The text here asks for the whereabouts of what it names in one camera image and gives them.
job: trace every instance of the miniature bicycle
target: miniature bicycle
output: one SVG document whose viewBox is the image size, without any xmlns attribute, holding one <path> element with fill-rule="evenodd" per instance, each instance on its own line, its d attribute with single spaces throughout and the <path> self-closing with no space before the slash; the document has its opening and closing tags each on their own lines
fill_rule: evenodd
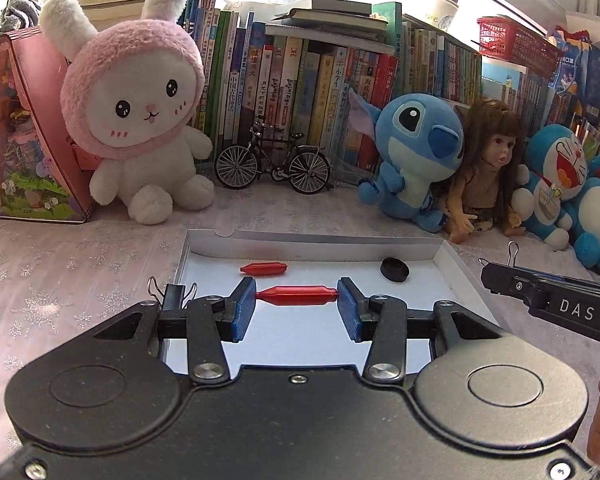
<svg viewBox="0 0 600 480">
<path fill-rule="evenodd" d="M 247 146 L 235 144 L 222 150 L 214 163 L 216 177 L 229 189 L 244 189 L 260 177 L 264 170 L 262 161 L 269 163 L 269 173 L 276 182 L 288 180 L 298 193 L 312 195 L 330 186 L 331 163 L 317 146 L 298 146 L 302 134 L 290 134 L 289 140 L 276 140 L 288 144 L 285 160 L 281 165 L 273 163 L 269 154 L 262 149 L 264 132 L 271 129 L 259 116 L 251 127 L 251 140 Z"/>
</svg>

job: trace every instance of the gray knit fabric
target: gray knit fabric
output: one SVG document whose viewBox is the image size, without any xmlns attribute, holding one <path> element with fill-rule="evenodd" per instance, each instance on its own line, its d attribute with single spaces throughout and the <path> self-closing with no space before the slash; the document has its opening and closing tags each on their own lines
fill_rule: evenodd
<svg viewBox="0 0 600 480">
<path fill-rule="evenodd" d="M 0 35 L 20 28 L 35 27 L 40 16 L 40 4 L 34 0 L 8 0 L 0 13 Z"/>
</svg>

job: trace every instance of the white plush bunny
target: white plush bunny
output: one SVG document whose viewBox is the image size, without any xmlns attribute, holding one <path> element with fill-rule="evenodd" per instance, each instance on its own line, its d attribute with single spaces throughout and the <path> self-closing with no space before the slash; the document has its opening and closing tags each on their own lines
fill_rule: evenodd
<svg viewBox="0 0 600 480">
<path fill-rule="evenodd" d="M 91 177 L 101 205 L 120 197 L 141 224 L 165 221 L 173 203 L 209 206 L 213 183 L 196 174 L 210 139 L 187 126 L 202 95 L 200 53 L 176 23 L 186 0 L 146 0 L 140 20 L 98 33 L 77 0 L 48 0 L 43 34 L 72 63 L 62 85 L 69 134 L 103 158 Z"/>
</svg>

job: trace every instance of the silver screw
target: silver screw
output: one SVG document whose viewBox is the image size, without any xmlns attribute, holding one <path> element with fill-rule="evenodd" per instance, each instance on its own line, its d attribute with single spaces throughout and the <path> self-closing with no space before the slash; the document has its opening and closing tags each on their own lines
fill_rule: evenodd
<svg viewBox="0 0 600 480">
<path fill-rule="evenodd" d="M 31 480 L 45 480 L 46 478 L 46 469 L 36 462 L 27 464 L 24 468 L 24 473 Z"/>
<path fill-rule="evenodd" d="M 216 363 L 202 363 L 193 368 L 193 374 L 199 379 L 217 379 L 224 374 L 224 368 Z"/>
<path fill-rule="evenodd" d="M 292 375 L 289 377 L 289 381 L 293 384 L 305 384 L 309 379 L 304 375 Z"/>
<path fill-rule="evenodd" d="M 390 381 L 400 375 L 398 367 L 389 363 L 378 363 L 368 368 L 369 375 L 379 381 Z"/>
<path fill-rule="evenodd" d="M 565 462 L 554 465 L 549 471 L 551 480 L 567 480 L 571 476 L 571 467 Z"/>
</svg>

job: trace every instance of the blue and white stuffed animal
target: blue and white stuffed animal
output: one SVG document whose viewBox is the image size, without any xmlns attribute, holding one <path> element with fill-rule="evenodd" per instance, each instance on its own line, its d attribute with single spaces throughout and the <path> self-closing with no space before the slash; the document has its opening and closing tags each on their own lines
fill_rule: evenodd
<svg viewBox="0 0 600 480">
<path fill-rule="evenodd" d="M 452 176 L 462 162 L 462 124 L 451 106 L 425 94 L 407 94 L 383 110 L 349 91 L 349 123 L 369 136 L 382 157 L 376 181 L 365 179 L 358 197 L 392 218 L 436 233 L 446 215 L 433 209 L 429 186 Z"/>
<path fill-rule="evenodd" d="M 569 245 L 573 219 L 562 203 L 574 198 L 587 177 L 584 150 L 573 132 L 550 124 L 536 133 L 525 151 L 525 164 L 518 168 L 518 184 L 512 209 L 522 225 L 554 251 Z"/>
<path fill-rule="evenodd" d="M 590 176 L 582 190 L 564 208 L 573 218 L 573 249 L 580 263 L 600 269 L 600 155 L 589 165 Z"/>
</svg>

